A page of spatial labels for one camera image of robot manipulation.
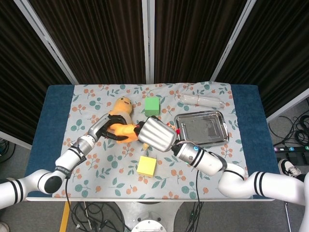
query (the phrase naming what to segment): green cube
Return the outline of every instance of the green cube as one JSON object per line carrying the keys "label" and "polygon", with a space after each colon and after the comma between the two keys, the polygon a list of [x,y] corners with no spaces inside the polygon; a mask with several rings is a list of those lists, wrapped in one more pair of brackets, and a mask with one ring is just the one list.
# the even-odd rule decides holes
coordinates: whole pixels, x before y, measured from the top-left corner
{"label": "green cube", "polygon": [[159,98],[145,98],[145,115],[150,116],[159,116],[160,105]]}

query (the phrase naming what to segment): floral tablecloth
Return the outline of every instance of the floral tablecloth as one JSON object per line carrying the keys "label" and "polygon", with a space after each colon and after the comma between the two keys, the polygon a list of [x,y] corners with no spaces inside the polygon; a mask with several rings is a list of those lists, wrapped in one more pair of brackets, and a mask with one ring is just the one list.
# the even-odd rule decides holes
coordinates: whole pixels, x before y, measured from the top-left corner
{"label": "floral tablecloth", "polygon": [[[174,124],[178,114],[211,110],[211,108],[186,105],[179,102],[181,93],[219,97],[229,131],[229,143],[213,146],[208,150],[221,155],[228,162],[240,165],[245,170],[246,161],[242,150],[231,86],[224,83],[202,82],[196,84],[155,84],[155,85],[78,85],[75,86],[70,114],[61,153],[63,154],[76,139],[105,113],[112,110],[119,97],[131,99],[134,123],[145,120],[144,98],[160,98],[160,116],[163,122]],[[157,159],[153,178],[138,175],[136,172],[140,156]],[[87,155],[87,161],[73,171],[68,184],[71,198],[105,199],[224,199],[218,191],[221,172],[214,176],[199,173],[196,189],[197,171],[173,156],[172,151],[159,152],[149,147],[143,151],[142,144],[132,142],[117,144],[115,141],[100,138],[95,148]],[[65,197],[64,184],[53,197]]]}

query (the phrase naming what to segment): metal tray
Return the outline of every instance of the metal tray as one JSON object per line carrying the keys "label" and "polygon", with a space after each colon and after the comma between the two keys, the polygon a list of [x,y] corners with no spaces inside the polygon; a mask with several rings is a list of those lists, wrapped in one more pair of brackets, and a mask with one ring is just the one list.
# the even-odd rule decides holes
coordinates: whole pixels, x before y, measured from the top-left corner
{"label": "metal tray", "polygon": [[175,116],[180,129],[180,140],[192,141],[202,146],[225,144],[229,140],[226,123],[220,111],[201,111]]}

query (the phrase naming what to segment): black curtain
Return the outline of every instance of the black curtain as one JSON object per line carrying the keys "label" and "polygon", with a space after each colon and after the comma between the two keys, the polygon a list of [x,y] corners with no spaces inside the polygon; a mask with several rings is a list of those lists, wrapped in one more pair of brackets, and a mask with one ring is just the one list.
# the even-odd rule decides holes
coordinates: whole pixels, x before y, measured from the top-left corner
{"label": "black curtain", "polygon": [[30,0],[80,84],[145,83],[141,0]]}
{"label": "black curtain", "polygon": [[266,116],[309,87],[309,1],[258,0],[216,81],[258,85]]}
{"label": "black curtain", "polygon": [[0,21],[0,131],[32,144],[48,86],[70,82],[14,1]]}
{"label": "black curtain", "polygon": [[208,81],[246,0],[156,0],[154,82]]}

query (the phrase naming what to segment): blue border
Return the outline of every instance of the blue border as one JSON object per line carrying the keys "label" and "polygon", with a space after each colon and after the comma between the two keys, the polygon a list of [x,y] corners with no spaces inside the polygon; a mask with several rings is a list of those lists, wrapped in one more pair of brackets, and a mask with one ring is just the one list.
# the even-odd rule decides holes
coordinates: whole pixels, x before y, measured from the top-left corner
{"label": "blue border", "polygon": [[[249,175],[257,171],[279,174],[258,87],[231,85],[231,88]],[[265,197],[254,195],[253,198]]]}
{"label": "blue border", "polygon": [[[57,85],[48,88],[25,176],[39,169],[49,171],[55,169],[55,160],[61,153],[73,92],[74,85]],[[51,195],[35,191],[28,197],[51,197]]]}

